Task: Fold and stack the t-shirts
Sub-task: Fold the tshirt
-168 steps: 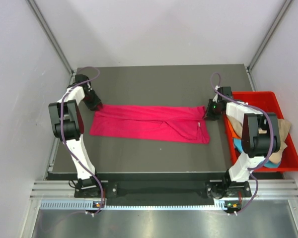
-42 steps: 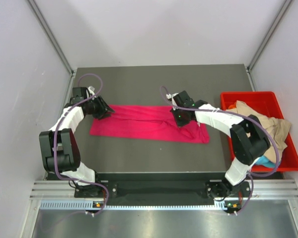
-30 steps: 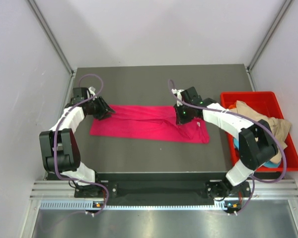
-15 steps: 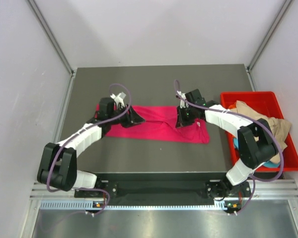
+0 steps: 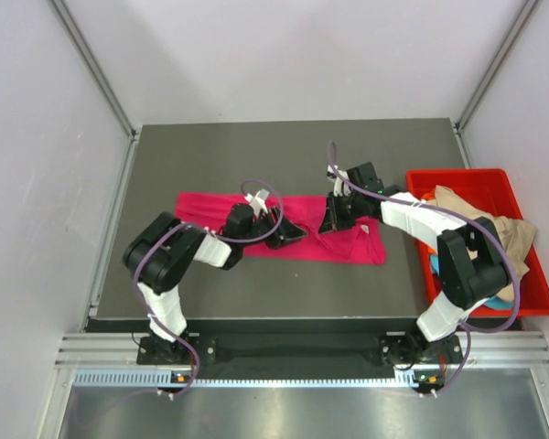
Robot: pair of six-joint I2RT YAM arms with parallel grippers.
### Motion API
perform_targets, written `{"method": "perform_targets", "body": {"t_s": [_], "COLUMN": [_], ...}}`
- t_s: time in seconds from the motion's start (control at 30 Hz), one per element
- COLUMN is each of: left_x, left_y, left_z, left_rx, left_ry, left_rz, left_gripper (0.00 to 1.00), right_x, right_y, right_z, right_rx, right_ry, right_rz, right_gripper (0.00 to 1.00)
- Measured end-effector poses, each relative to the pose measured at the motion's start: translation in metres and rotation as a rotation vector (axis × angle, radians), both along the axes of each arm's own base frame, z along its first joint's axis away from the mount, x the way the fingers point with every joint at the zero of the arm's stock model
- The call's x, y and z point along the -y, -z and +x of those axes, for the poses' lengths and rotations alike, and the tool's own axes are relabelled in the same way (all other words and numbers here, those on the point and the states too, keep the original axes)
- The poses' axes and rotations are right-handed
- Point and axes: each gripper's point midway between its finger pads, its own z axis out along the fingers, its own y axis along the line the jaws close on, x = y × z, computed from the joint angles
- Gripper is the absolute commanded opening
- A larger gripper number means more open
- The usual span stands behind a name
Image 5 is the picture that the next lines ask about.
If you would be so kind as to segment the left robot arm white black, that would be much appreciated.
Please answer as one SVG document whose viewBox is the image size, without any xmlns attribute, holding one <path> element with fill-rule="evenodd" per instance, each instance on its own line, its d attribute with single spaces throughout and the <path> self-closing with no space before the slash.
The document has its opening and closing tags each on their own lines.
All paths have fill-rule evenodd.
<svg viewBox="0 0 549 439">
<path fill-rule="evenodd" d="M 245 248 L 263 244 L 280 250 L 302 241 L 307 230 L 277 206 L 233 205 L 222 227 L 205 231 L 169 212 L 161 213 L 126 248 L 124 267 L 132 276 L 149 318 L 149 335 L 139 342 L 142 364 L 176 364 L 189 352 L 178 285 L 193 262 L 230 270 Z"/>
</svg>

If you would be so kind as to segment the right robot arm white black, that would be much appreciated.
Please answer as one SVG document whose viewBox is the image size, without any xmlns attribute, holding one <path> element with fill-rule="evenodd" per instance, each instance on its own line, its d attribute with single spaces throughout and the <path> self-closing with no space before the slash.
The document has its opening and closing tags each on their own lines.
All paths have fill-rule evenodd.
<svg viewBox="0 0 549 439">
<path fill-rule="evenodd" d="M 474 309 L 511 283 L 511 265 L 491 220 L 462 219 L 400 187 L 386 187 L 371 163 L 347 171 L 329 166 L 327 176 L 333 188 L 319 233 L 350 230 L 369 218 L 407 233 L 436 253 L 441 291 L 411 329 L 383 347 L 392 364 L 432 360 Z"/>
</svg>

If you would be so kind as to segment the pink t shirt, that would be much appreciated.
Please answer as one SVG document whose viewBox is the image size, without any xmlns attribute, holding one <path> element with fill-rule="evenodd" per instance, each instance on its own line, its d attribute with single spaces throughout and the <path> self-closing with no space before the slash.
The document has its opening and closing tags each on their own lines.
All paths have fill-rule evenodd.
<svg viewBox="0 0 549 439">
<path fill-rule="evenodd" d="M 224 224 L 231 207 L 243 201 L 242 195 L 181 192 L 175 216 L 217 230 Z M 369 265 L 385 263 L 386 252 L 377 220 L 362 218 L 349 230 L 321 234 L 318 229 L 326 207 L 324 196 L 284 196 L 283 206 L 285 217 L 305 230 L 307 236 L 279 250 L 271 250 L 264 243 L 252 245 L 244 250 L 246 256 Z"/>
</svg>

